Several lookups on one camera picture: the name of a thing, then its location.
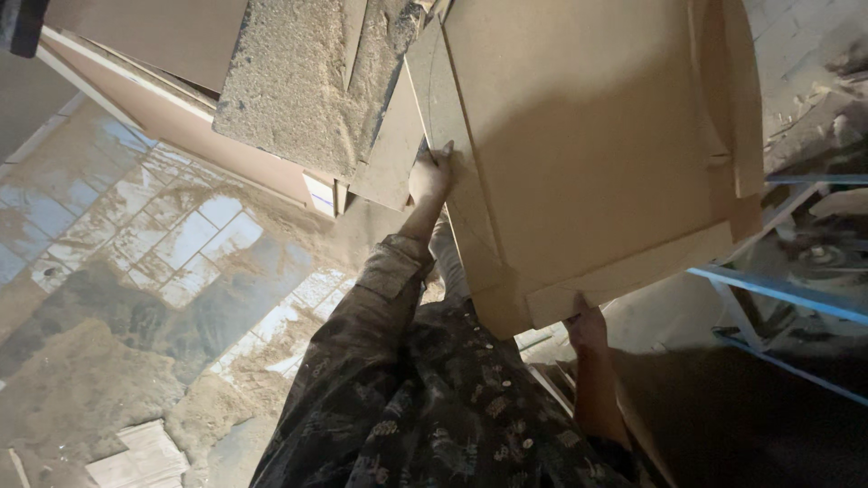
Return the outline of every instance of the sleeve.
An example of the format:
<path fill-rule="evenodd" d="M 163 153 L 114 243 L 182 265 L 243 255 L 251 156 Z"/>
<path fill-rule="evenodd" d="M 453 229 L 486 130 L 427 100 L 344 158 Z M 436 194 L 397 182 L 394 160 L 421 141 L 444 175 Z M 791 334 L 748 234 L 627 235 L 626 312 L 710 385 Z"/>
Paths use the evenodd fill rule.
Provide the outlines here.
<path fill-rule="evenodd" d="M 433 259 L 401 235 L 377 244 L 356 285 L 313 335 L 251 486 L 296 486 L 349 474 L 398 387 L 401 336 Z"/>

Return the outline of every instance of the blue line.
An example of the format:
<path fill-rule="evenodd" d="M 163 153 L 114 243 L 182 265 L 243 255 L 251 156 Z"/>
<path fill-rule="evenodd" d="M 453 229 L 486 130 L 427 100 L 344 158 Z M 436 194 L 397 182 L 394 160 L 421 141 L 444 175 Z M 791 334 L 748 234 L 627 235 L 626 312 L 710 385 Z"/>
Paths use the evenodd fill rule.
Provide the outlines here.
<path fill-rule="evenodd" d="M 797 287 L 784 280 L 742 273 L 726 267 L 691 267 L 687 272 L 868 326 L 868 309 L 846 297 Z"/>
<path fill-rule="evenodd" d="M 787 363 L 785 363 L 784 361 L 781 361 L 780 359 L 775 359 L 772 356 L 769 356 L 768 354 L 763 354 L 763 353 L 760 353 L 759 351 L 754 351 L 747 344 L 741 342 L 740 340 L 736 340 L 736 339 L 733 339 L 731 337 L 727 337 L 726 335 L 724 335 L 720 331 L 712 331 L 712 333 L 714 334 L 715 337 L 722 340 L 724 343 L 728 344 L 729 346 L 738 347 L 739 349 L 741 349 L 742 351 L 744 351 L 746 353 L 750 353 L 751 355 L 753 355 L 759 359 L 762 359 L 766 362 L 772 363 L 773 365 L 775 365 L 781 369 L 787 370 L 789 373 L 795 374 L 796 376 L 798 376 L 802 379 L 807 379 L 808 381 L 812 382 L 814 385 L 822 386 L 826 390 L 829 390 L 830 392 L 835 392 L 838 395 L 841 395 L 842 397 L 847 397 L 848 399 L 851 399 L 854 402 L 859 403 L 860 405 L 868 406 L 868 399 L 866 397 L 863 397 L 861 395 L 857 395 L 856 393 L 851 392 L 850 390 L 845 390 L 844 388 L 842 388 L 838 385 L 835 385 L 834 383 L 831 383 L 829 381 L 826 381 L 825 379 L 822 379 L 819 376 L 814 376 L 808 372 L 805 372 L 805 371 L 802 371 L 798 368 L 790 366 Z"/>
<path fill-rule="evenodd" d="M 769 175 L 770 183 L 832 183 L 836 185 L 868 185 L 868 175 Z"/>

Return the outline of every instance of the workshop floor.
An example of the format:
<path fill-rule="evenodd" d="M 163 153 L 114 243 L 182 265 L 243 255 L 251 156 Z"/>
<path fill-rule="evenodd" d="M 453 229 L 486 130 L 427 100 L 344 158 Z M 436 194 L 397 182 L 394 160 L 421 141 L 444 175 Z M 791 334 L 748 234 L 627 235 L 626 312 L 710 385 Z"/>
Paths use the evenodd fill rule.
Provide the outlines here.
<path fill-rule="evenodd" d="M 746 4 L 773 132 L 824 76 L 818 33 L 860 5 Z M 164 418 L 192 465 L 185 487 L 247 486 L 306 342 L 402 220 L 353 201 L 326 221 L 84 102 L 0 181 L 0 446 L 33 486 L 95 486 L 84 466 L 124 449 L 117 431 Z M 705 280 L 675 276 L 605 314 L 625 392 L 680 485 L 792 486 L 801 471 L 821 485 L 808 467 L 828 459 L 826 485 L 865 481 L 864 411 L 719 347 L 709 331 L 729 318 Z M 519 345 L 527 360 L 570 355 L 558 327 Z M 18 486 L 5 453 L 0 486 Z"/>

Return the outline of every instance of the patterned dark jacket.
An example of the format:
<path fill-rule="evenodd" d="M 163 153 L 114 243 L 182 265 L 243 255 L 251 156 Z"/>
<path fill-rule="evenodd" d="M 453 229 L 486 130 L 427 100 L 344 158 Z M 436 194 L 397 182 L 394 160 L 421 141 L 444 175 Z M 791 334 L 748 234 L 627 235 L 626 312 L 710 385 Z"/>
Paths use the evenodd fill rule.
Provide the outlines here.
<path fill-rule="evenodd" d="M 314 334 L 251 486 L 630 486 L 469 300 L 417 307 L 432 266 L 412 239 L 374 248 Z"/>

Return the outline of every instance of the leg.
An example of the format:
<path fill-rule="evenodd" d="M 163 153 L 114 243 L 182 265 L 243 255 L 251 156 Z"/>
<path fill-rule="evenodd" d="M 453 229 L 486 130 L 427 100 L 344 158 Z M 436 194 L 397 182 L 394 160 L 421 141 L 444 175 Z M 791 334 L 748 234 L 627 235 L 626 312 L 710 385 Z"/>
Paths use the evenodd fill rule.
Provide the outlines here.
<path fill-rule="evenodd" d="M 437 225 L 434 226 L 434 234 L 428 249 L 437 260 L 437 270 L 443 276 L 446 287 L 444 301 L 464 301 L 470 298 L 470 287 L 467 285 L 467 275 L 458 257 L 458 247 L 455 245 L 455 236 L 452 235 L 452 225 L 449 217 L 440 214 Z"/>

